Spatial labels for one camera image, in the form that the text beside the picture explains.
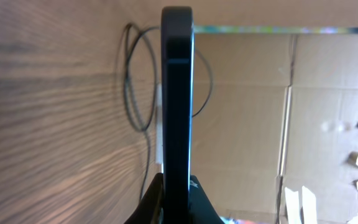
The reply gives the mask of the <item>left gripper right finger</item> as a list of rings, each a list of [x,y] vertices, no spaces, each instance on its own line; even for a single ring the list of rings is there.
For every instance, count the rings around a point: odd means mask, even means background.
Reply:
[[[199,180],[190,176],[189,213],[192,224],[223,224],[216,213]]]

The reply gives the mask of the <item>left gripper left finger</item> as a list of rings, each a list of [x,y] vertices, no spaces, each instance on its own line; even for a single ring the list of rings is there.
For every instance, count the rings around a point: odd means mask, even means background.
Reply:
[[[124,224],[158,224],[163,201],[163,174],[154,176],[146,193]]]

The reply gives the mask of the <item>Samsung Galaxy smartphone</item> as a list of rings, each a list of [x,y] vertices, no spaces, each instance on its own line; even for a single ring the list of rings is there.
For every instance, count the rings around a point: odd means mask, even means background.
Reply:
[[[189,223],[194,31],[189,6],[161,18],[164,223]]]

